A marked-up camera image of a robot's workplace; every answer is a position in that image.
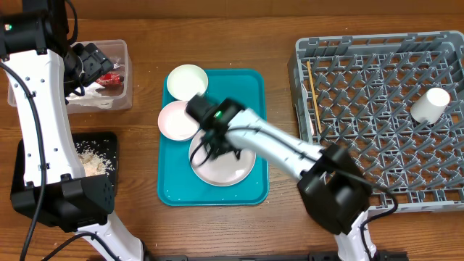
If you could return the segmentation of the white round plate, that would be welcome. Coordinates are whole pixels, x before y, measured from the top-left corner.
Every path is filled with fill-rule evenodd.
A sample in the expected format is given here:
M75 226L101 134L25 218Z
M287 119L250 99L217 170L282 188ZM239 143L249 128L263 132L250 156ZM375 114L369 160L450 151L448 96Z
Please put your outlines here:
M257 158L254 152L244 149L239 159L233 152L228 152L217 159L210 157L200 165L206 157L207 151L202 146L194 155L191 166L201 180L213 186L232 186L244 180L251 173Z

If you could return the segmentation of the red snack wrapper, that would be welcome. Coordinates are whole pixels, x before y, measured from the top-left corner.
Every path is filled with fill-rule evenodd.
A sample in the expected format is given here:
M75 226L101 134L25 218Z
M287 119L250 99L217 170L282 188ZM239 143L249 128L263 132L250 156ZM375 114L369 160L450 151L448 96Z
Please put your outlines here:
M96 80L101 86L121 86L124 83L124 76L117 72L109 72Z

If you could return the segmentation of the white napkin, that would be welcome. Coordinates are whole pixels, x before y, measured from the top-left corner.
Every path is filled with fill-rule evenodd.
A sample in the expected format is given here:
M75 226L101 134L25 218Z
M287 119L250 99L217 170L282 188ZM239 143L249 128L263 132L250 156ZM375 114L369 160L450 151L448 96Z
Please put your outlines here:
M67 98L69 104L77 104L84 107L97 107L99 109L109 109L112 107L114 99L108 95L99 93L99 90L104 90L105 87L99 83L92 83L84 88L85 95L77 96L70 94Z

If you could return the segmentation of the pink bowl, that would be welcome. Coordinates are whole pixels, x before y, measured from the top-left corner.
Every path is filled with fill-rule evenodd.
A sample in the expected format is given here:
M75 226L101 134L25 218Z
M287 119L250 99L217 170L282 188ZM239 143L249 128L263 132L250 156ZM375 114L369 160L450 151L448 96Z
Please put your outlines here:
M186 113L187 101L173 101L162 108L158 128L163 136L174 141L186 141L199 130L199 124Z

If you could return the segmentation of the white bowl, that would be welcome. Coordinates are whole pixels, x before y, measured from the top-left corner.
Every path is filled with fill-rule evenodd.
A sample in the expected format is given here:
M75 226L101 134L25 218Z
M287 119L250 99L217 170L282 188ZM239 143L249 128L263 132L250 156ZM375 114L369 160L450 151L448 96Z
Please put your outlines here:
M209 84L206 72L197 65L180 65L167 76L167 90L181 101L189 101L196 95L203 95Z

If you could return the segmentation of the food scraps pile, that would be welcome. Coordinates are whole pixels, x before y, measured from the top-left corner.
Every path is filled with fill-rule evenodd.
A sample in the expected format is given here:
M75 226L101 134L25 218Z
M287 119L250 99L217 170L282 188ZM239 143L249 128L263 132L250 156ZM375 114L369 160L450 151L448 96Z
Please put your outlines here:
M75 144L78 158L84 167L86 177L95 175L110 175L115 171L115 155L105 146L105 143L97 141L81 141Z

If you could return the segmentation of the wooden chopstick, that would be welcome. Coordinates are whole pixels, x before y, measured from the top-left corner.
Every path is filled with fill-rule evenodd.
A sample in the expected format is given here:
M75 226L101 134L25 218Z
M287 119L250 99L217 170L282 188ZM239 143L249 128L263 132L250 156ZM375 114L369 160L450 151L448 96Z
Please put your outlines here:
M310 89L311 89L311 93L312 93L312 105L313 105L313 108L314 108L314 111L315 111L316 124L317 124L317 128L318 128L318 133L321 134L322 128L321 128L320 118L319 118L317 94L315 92L315 86L314 86L314 83L313 83L312 68L311 68L310 60L307 61L307 71L308 71L308 75L309 75Z

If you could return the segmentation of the white paper cup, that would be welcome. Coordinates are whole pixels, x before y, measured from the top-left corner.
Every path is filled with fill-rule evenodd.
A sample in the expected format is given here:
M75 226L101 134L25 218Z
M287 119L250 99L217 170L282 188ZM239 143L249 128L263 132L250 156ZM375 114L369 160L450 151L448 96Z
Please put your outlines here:
M443 88L431 88L411 106L411 116L418 122L434 124L450 103L450 94Z

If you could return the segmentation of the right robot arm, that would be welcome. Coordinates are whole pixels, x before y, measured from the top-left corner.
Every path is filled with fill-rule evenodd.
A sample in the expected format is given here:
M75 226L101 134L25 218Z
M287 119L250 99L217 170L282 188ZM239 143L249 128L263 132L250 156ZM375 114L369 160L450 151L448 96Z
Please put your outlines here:
M254 152L296 180L308 215L335 236L340 260L375 258L367 226L372 186L347 150L295 138L233 99L214 104L196 95L186 112L205 132L197 149L206 160Z

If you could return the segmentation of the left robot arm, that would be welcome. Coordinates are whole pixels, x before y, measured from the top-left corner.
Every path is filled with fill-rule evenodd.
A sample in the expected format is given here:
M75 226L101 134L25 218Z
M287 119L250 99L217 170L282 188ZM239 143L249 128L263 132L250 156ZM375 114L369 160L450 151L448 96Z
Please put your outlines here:
M22 159L10 199L32 224L58 227L85 239L107 260L150 260L143 241L115 213L115 187L107 174L88 176L66 110L70 94L108 73L113 63L92 43L78 43L69 1L24 1L1 18L1 68L15 96Z

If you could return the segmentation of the grey dishwasher rack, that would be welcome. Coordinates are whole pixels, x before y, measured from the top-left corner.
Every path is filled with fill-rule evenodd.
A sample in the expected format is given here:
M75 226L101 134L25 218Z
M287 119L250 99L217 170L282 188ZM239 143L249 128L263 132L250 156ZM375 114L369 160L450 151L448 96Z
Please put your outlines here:
M345 147L369 181L393 192L400 212L463 209L461 32L301 38L288 69L302 140ZM418 123L411 106L431 88L447 91L450 103L436 123Z

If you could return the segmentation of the clear plastic bin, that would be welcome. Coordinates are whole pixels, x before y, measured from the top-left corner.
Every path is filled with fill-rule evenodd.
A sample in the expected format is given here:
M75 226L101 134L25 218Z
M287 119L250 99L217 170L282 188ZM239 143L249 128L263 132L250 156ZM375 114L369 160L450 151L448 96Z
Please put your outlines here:
M95 44L120 68L110 70L124 76L121 86L105 86L99 93L114 99L109 109L84 107L69 104L68 96L76 94L84 96L86 87L75 87L70 84L73 69L77 70L78 57L72 50L76 44ZM70 113L98 112L128 109L132 106L132 69L128 47L123 40L107 40L96 42L76 42L66 54L58 54L46 49L39 54L35 49L9 54L7 61L1 61L9 81L9 92L14 95L19 119L21 123L38 118L45 123L58 124L68 129L68 115Z

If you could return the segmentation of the black plastic tray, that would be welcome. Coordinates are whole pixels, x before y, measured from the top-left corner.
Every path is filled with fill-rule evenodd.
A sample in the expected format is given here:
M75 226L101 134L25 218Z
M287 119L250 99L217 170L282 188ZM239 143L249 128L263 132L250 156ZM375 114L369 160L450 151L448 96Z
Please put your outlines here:
M117 193L118 179L118 159L119 144L117 136L113 132L100 133L73 133L72 139L75 144L78 155L92 152L102 160L105 166L105 173L109 177L112 187ZM13 202L13 196L20 194L25 190L23 182L23 173L25 169L25 153L23 140L20 140L17 146L17 156L14 167L14 176L12 181L10 199Z

